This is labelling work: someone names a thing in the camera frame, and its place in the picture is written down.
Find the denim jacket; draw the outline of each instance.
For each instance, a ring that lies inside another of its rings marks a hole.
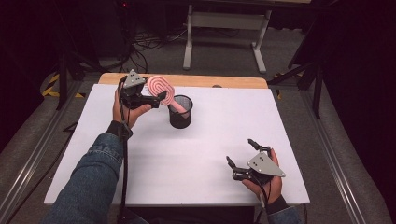
[[[41,223],[107,223],[107,213],[119,180],[122,151],[122,142],[115,134],[100,134]],[[294,207],[276,212],[268,220],[274,224],[301,223]],[[147,222],[134,217],[128,223]]]

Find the pen holder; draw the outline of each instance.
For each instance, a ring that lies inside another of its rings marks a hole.
[[[174,128],[187,128],[191,123],[192,100],[185,95],[176,95],[175,101],[179,105],[183,106],[183,108],[186,109],[186,112],[178,113],[172,105],[168,105],[169,121]]]

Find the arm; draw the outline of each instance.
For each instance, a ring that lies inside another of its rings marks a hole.
[[[273,158],[273,161],[276,165],[279,165],[277,156],[274,152],[274,150],[271,150],[271,156]],[[254,192],[257,197],[260,199],[260,195],[262,194],[262,191],[259,186],[254,184],[253,182],[249,180],[243,180],[242,183],[250,189],[252,192]],[[265,194],[268,197],[268,192],[271,189],[271,193],[268,198],[268,204],[267,207],[265,208],[265,211],[267,213],[268,217],[268,222],[270,224],[284,224],[284,223],[295,223],[295,224],[300,224],[302,223],[297,209],[295,207],[288,207],[286,204],[285,199],[283,198],[281,191],[282,191],[282,179],[279,176],[274,176],[274,178],[271,180],[271,182],[267,183],[264,185],[264,190]]]
[[[132,128],[137,118],[150,109],[150,105],[142,105],[130,111],[123,106],[122,113],[130,118],[128,127]],[[107,223],[123,159],[120,113],[116,92],[113,121],[108,130],[96,138],[81,158],[42,223]]]

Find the desk in background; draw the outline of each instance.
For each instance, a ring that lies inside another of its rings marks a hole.
[[[93,86],[45,203],[55,201],[81,156],[106,130],[112,118],[115,84],[123,76],[103,74],[99,84]],[[247,162],[257,154],[248,138],[276,149],[287,175],[283,188],[286,201],[309,203],[274,96],[266,89],[264,79],[163,76],[175,86],[176,94],[186,94],[193,100],[191,125],[183,130],[173,128],[163,105],[139,118],[128,142],[126,205],[257,205],[255,195],[233,180],[226,161],[226,156],[230,156],[237,166],[248,167]],[[223,88],[208,88],[213,85]],[[121,182],[113,203],[120,203]]]

